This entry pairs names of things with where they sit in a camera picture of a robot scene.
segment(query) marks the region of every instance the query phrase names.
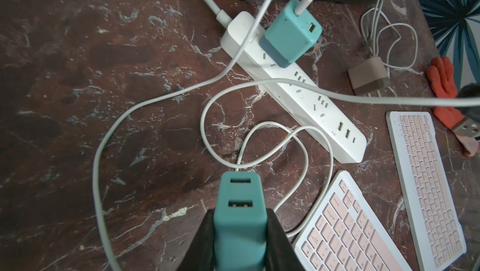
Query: dark red marble table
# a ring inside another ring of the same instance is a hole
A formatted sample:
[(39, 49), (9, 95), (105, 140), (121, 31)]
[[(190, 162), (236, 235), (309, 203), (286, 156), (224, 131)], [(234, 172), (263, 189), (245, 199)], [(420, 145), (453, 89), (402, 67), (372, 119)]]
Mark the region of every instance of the dark red marble table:
[[(231, 16), (255, 14), (261, 3), (215, 0)], [(283, 8), (274, 3), (268, 25)], [(222, 26), (202, 0), (0, 0), (0, 266), (2, 270), (105, 270), (92, 200), (95, 150), (127, 108), (217, 75), (230, 60), (220, 48)], [(360, 38), (363, 5), (314, 3), (321, 41), (298, 64), (320, 87), (351, 94), (346, 70), (368, 57)], [(386, 0), (394, 22), (419, 35), (411, 70), (392, 71), (383, 96), (432, 96), (424, 70), (438, 55), (417, 0)], [(392, 62), (408, 64), (413, 40), (395, 47)], [(382, 53), (393, 39), (385, 33)], [(113, 249), (124, 270), (175, 270), (204, 213), (215, 206), (216, 162), (200, 138), (206, 101), (250, 81), (235, 66), (220, 82), (131, 114), (101, 160), (100, 187)], [(357, 181), (413, 270), (418, 270), (385, 113), (426, 107), (372, 106), (334, 101), (368, 140), (360, 164), (335, 163)], [(260, 88), (219, 99), (207, 116), (207, 134), (223, 158), (234, 161), (253, 125), (296, 122)], [(468, 252), (452, 267), (467, 269), (480, 252), (478, 162), (467, 159), (454, 135), (434, 119)], [(244, 160), (283, 139), (278, 129), (255, 134)], [(325, 184), (327, 152), (307, 133), (304, 183), (278, 211), (285, 227), (303, 220)], [(262, 178), (269, 207), (290, 189), (303, 166), (296, 143), (250, 168)]]

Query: wireless keyboard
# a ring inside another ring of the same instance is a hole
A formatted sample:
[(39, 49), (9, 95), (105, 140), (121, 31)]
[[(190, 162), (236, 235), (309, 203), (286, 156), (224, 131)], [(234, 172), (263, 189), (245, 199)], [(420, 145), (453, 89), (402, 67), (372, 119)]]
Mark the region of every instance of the wireless keyboard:
[(420, 270), (443, 270), (466, 252), (427, 112), (389, 112), (388, 130)]
[(339, 171), (293, 243), (307, 271), (411, 270), (347, 171)]

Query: teal charger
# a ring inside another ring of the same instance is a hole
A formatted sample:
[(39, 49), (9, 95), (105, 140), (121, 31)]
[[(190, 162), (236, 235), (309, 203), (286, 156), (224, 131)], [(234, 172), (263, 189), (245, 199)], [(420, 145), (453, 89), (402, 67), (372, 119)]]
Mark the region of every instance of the teal charger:
[(267, 209), (260, 176), (228, 171), (220, 178), (213, 223), (217, 271), (261, 271), (267, 246)]
[(300, 58), (322, 34), (322, 26), (308, 10), (295, 14), (299, 2), (290, 0), (260, 38), (260, 46), (282, 68)]

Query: power strip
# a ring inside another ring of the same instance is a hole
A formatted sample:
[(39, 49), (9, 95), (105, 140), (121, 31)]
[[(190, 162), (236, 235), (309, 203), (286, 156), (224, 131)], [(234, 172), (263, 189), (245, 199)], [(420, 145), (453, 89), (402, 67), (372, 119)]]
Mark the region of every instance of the power strip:
[[(254, 17), (249, 12), (240, 12), (223, 35), (220, 45), (231, 57), (235, 55), (246, 37)], [(255, 81), (270, 78), (298, 80), (312, 86), (316, 84), (296, 64), (279, 67), (260, 47), (260, 37), (265, 29), (260, 25), (254, 37), (237, 61)], [(312, 125), (321, 129), (332, 144), (334, 157), (340, 163), (360, 163), (367, 147), (367, 139), (345, 114), (326, 96), (304, 90), (298, 86), (272, 83), (263, 88), (300, 125)], [(308, 131), (315, 140), (327, 148), (323, 138), (315, 131)]]

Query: patterned fabric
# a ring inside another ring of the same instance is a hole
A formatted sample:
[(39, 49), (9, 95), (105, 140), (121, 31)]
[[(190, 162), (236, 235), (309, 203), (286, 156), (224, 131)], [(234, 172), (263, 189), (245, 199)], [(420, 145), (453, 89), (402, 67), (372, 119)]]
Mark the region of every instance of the patterned fabric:
[(419, 0), (441, 56), (455, 66), (458, 89), (480, 82), (480, 0)]

